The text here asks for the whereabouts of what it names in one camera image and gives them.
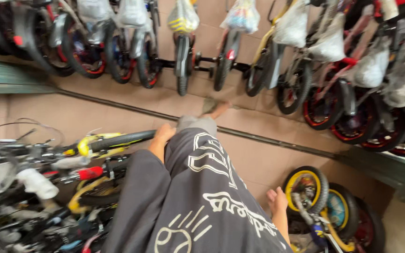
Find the metal rail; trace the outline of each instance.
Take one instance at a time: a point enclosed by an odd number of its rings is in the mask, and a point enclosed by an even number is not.
[[[122,104],[122,103],[118,103],[118,102],[114,102],[114,101],[110,101],[110,100],[100,99],[100,98],[72,92],[69,90],[64,90],[64,89],[58,88],[57,93],[66,95],[66,96],[70,96],[70,97],[74,97],[74,98],[78,98],[78,99],[82,99],[82,100],[86,100],[86,101],[92,101],[92,102],[99,103],[99,104],[113,106],[113,107],[117,107],[117,108],[121,108],[121,109],[126,109],[126,110],[133,111],[133,112],[139,112],[139,113],[143,113],[143,114],[146,114],[149,116],[163,118],[166,120],[177,121],[179,119],[179,117],[168,115],[165,113],[154,112],[151,110],[146,110],[146,109],[135,107],[132,105],[127,105],[127,104]],[[279,141],[279,140],[267,138],[267,137],[260,136],[260,135],[252,135],[250,133],[246,133],[246,132],[239,131],[239,130],[234,130],[234,129],[227,128],[227,127],[219,126],[218,132],[242,137],[245,139],[250,139],[253,141],[259,141],[259,142],[274,145],[274,146],[279,146],[279,147],[283,147],[283,148],[306,152],[306,153],[310,153],[313,155],[322,156],[322,157],[326,157],[326,158],[337,159],[337,156],[338,156],[334,153],[325,152],[325,151],[321,151],[321,150],[317,150],[317,149],[313,149],[313,148],[309,148],[309,147],[305,147],[305,146],[300,146],[300,145],[288,143],[285,141]]]

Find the gray shorts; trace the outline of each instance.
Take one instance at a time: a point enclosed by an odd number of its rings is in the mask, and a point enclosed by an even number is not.
[[[195,116],[184,115],[179,118],[176,128],[177,132],[186,128],[202,128],[213,137],[217,136],[217,123],[215,123],[215,121],[209,116],[198,118]]]

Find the hand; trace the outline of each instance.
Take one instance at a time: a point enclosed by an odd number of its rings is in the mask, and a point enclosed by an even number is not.
[[[270,206],[271,213],[275,215],[277,212],[286,212],[289,202],[285,193],[279,186],[276,191],[268,190],[266,192],[268,205]]]
[[[163,124],[157,129],[156,135],[154,136],[154,139],[160,140],[163,142],[169,141],[173,135],[176,134],[176,128],[171,127],[170,124]]]

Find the tiled floor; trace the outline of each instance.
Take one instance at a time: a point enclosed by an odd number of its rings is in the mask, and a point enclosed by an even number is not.
[[[160,0],[159,11],[162,26],[159,29],[159,56],[166,60],[174,57],[172,32],[166,27],[166,19],[175,0]],[[259,31],[242,35],[238,56],[239,62],[250,63],[260,43],[261,37],[269,30],[268,10],[273,0],[256,0],[261,15]],[[272,15],[278,13],[284,1],[275,4]],[[311,9],[310,20],[316,17],[317,8]],[[196,30],[196,50],[205,57],[214,57],[218,52],[223,29],[219,25],[224,20],[224,2],[205,0],[199,2],[200,26]],[[235,108],[229,109],[217,119],[220,126],[228,127],[272,139],[312,147],[328,152],[339,152],[348,146],[338,141],[328,130],[317,132],[310,129],[301,111],[292,115],[279,112],[274,101],[275,90],[263,90],[256,97],[248,97],[244,91],[241,73],[233,70],[220,92],[213,90],[213,80],[207,72],[193,72],[189,80],[188,95],[180,97],[176,92],[176,79],[172,70],[164,69],[153,89],[144,89],[133,75],[131,83],[121,85],[108,74],[98,79],[86,79],[78,74],[68,78],[53,78],[62,89],[112,100],[140,108],[166,113],[173,116],[183,114],[199,115],[204,100],[212,97],[229,100]],[[33,118],[53,126],[65,135],[65,144],[82,138],[87,132],[135,132],[156,129],[168,121],[151,116],[112,108],[92,102],[74,99],[63,95],[0,95],[0,124],[17,118]],[[32,129],[31,125],[11,125],[0,128],[1,137],[16,137]],[[38,130],[29,136],[29,141],[45,141],[59,137],[46,130]],[[340,183],[358,197],[365,198],[377,210],[383,211],[390,201],[392,190],[350,167],[328,158],[285,149],[273,145],[219,134],[222,145],[233,160],[239,175],[244,179],[251,193],[266,208],[265,192],[281,185],[286,175],[299,166],[311,165],[321,169],[329,181]]]

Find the children's bicycle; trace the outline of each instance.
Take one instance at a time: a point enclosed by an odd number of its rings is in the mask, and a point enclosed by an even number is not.
[[[226,11],[228,11],[227,5],[228,0],[226,0]],[[226,30],[223,33],[220,51],[216,58],[217,70],[214,80],[216,91],[223,88],[231,69],[235,68],[242,72],[249,69],[247,64],[237,63],[235,60],[239,54],[242,33],[251,34],[257,31],[260,16],[255,5],[255,0],[237,0],[220,26]]]

